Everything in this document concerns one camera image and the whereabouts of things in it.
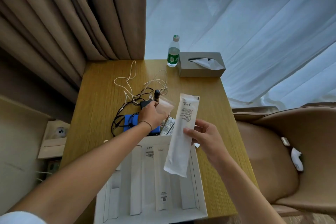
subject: forearm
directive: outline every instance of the forearm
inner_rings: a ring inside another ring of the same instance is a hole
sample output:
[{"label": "forearm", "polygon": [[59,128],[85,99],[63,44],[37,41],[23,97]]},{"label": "forearm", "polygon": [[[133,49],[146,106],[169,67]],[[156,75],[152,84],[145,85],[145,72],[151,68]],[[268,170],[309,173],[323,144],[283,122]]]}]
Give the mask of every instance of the forearm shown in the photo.
[{"label": "forearm", "polygon": [[222,160],[221,167],[218,167],[217,171],[238,211],[242,223],[285,223],[232,158]]},{"label": "forearm", "polygon": [[33,213],[48,224],[73,223],[149,132],[148,124],[142,122],[84,154],[40,184],[10,211]]}]

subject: beige wall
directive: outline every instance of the beige wall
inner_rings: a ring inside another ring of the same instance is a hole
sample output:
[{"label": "beige wall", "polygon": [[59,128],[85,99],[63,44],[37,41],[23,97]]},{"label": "beige wall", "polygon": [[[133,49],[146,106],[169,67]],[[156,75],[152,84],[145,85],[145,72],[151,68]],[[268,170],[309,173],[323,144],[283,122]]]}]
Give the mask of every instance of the beige wall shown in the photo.
[{"label": "beige wall", "polygon": [[0,97],[0,215],[36,184],[37,160],[50,118]]}]

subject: person's left hand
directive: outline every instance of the person's left hand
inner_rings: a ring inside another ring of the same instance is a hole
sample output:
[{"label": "person's left hand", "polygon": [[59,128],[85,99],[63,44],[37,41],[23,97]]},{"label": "person's left hand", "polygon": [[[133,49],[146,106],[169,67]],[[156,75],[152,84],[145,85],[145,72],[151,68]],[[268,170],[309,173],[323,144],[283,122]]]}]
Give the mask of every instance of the person's left hand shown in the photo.
[{"label": "person's left hand", "polygon": [[138,124],[141,121],[146,121],[151,125],[152,129],[154,129],[167,118],[168,115],[158,113],[155,106],[157,106],[157,102],[151,101],[148,105],[142,108],[138,115]]}]

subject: brown curtain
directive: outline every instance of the brown curtain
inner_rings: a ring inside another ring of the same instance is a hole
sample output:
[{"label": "brown curtain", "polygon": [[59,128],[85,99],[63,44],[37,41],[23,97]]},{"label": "brown curtain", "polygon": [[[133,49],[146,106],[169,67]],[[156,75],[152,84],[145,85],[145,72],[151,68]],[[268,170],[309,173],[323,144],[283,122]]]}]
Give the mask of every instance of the brown curtain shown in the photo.
[{"label": "brown curtain", "polygon": [[144,58],[145,15],[146,0],[0,0],[0,63],[13,57],[75,103],[86,60]]}]

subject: blue battery pack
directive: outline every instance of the blue battery pack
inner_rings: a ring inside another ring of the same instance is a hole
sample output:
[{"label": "blue battery pack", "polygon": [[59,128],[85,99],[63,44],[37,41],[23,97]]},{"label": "blue battery pack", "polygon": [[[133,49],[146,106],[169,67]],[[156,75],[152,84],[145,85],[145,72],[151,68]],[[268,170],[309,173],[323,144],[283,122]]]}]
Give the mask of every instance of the blue battery pack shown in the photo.
[{"label": "blue battery pack", "polygon": [[[128,125],[128,120],[131,117],[132,114],[126,114],[125,115],[125,120],[124,120],[124,125]],[[132,120],[129,122],[132,123],[134,126],[138,124],[138,115],[135,114],[132,117]],[[130,129],[129,126],[124,127],[124,131]],[[159,134],[160,133],[160,126],[158,126],[157,128],[153,129],[151,132],[151,134]]]}]

